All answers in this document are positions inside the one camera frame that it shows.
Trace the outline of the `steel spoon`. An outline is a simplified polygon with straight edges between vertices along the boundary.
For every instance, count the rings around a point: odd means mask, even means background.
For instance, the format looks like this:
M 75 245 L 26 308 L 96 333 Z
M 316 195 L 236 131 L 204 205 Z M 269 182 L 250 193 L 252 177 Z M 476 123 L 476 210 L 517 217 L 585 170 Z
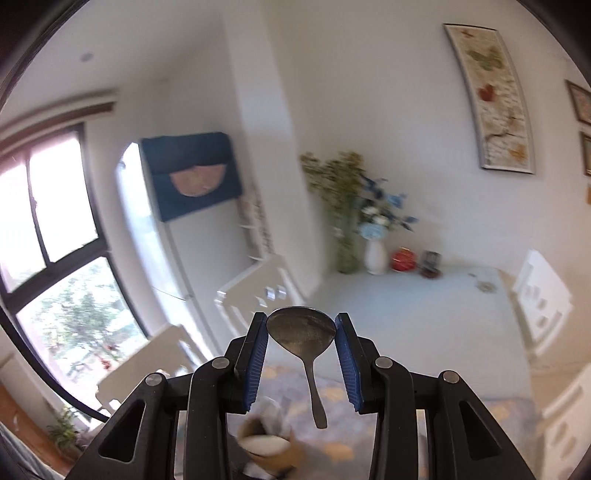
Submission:
M 304 306 L 277 309 L 266 320 L 266 329 L 280 347 L 300 358 L 311 396 L 311 414 L 319 430 L 328 428 L 328 418 L 317 384 L 315 359 L 331 346 L 337 328 L 325 313 Z

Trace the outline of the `white ribbed vase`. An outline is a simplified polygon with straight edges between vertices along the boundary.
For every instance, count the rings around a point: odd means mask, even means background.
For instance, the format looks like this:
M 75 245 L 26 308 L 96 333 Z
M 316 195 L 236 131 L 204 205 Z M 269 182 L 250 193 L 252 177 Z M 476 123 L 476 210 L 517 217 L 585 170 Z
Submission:
M 366 241 L 363 265 L 370 275 L 384 275 L 389 268 L 389 255 L 382 239 Z

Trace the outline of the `red lidded teacup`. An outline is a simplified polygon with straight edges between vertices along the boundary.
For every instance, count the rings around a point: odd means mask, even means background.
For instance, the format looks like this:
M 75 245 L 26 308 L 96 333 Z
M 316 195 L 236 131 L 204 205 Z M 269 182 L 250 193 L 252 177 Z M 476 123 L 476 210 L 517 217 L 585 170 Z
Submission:
M 396 272 L 410 272 L 417 267 L 417 255 L 408 248 L 400 248 L 391 255 L 391 268 Z

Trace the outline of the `black phone stand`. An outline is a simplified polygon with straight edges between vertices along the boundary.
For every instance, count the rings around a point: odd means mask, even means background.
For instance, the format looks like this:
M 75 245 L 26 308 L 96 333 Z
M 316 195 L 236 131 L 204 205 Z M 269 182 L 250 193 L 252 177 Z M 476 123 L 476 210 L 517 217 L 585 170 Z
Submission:
M 441 254 L 434 251 L 425 251 L 422 255 L 420 274 L 427 279 L 436 279 L 441 276 Z

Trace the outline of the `white refrigerator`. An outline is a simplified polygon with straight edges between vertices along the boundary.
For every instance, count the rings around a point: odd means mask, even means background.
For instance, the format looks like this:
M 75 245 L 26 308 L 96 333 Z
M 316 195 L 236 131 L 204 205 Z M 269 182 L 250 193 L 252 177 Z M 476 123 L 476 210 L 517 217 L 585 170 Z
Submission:
M 124 150 L 116 176 L 128 229 L 167 321 L 183 326 L 205 356 L 221 354 L 235 333 L 215 305 L 217 291 L 252 266 L 238 202 L 160 221 L 137 142 Z

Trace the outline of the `glass vase with stems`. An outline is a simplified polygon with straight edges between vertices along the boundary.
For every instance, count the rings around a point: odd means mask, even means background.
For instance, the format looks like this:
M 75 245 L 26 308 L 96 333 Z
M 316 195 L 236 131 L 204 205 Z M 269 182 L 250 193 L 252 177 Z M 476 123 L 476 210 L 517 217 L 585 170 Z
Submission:
M 322 200 L 332 222 L 335 238 L 335 269 L 342 274 L 355 273 L 359 267 L 353 238 L 356 203 L 363 189 L 363 156 L 353 151 L 339 152 L 329 160 L 311 152 L 300 157 L 308 190 Z

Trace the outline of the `potted green plant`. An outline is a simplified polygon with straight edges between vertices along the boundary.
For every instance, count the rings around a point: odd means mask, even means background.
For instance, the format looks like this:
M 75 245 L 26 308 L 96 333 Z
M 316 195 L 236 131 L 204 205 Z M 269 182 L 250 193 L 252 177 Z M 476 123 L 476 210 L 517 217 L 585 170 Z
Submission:
M 47 427 L 49 439 L 64 456 L 78 459 L 82 450 L 78 446 L 79 431 L 74 425 L 75 410 L 63 407 L 59 412 L 54 411 L 54 418 L 54 424 Z

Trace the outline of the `blue fridge cover cloth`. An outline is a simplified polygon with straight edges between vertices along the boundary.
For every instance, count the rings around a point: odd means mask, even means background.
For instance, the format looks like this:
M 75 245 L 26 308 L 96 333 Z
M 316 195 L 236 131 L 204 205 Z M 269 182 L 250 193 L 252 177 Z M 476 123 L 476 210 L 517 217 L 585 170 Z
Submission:
M 162 222 L 243 194 L 235 153 L 224 133 L 144 138 L 139 146 Z

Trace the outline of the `framed floral picture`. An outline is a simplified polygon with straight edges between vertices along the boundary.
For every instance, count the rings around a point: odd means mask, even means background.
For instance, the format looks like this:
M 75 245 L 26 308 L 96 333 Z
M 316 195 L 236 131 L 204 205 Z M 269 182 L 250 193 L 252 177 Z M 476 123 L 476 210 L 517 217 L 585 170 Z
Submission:
M 480 167 L 533 175 L 535 155 L 523 91 L 500 33 L 446 23 L 470 98 Z

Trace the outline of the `small framed picture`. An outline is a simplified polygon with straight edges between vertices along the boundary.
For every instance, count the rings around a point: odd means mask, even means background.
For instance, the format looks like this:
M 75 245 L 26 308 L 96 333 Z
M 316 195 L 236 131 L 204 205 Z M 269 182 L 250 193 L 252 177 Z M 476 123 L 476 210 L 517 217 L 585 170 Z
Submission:
M 571 81 L 566 81 L 566 85 L 577 120 L 591 125 L 591 93 Z
M 583 155 L 584 175 L 591 176 L 591 136 L 583 131 L 580 132 L 581 149 Z

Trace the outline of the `window with dark frame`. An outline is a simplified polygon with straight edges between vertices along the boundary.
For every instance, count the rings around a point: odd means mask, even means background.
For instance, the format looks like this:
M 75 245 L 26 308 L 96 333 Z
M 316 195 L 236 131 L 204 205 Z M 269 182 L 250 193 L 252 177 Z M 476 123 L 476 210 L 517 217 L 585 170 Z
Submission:
M 28 351 L 90 404 L 147 341 L 99 218 L 81 124 L 1 158 L 1 299 Z

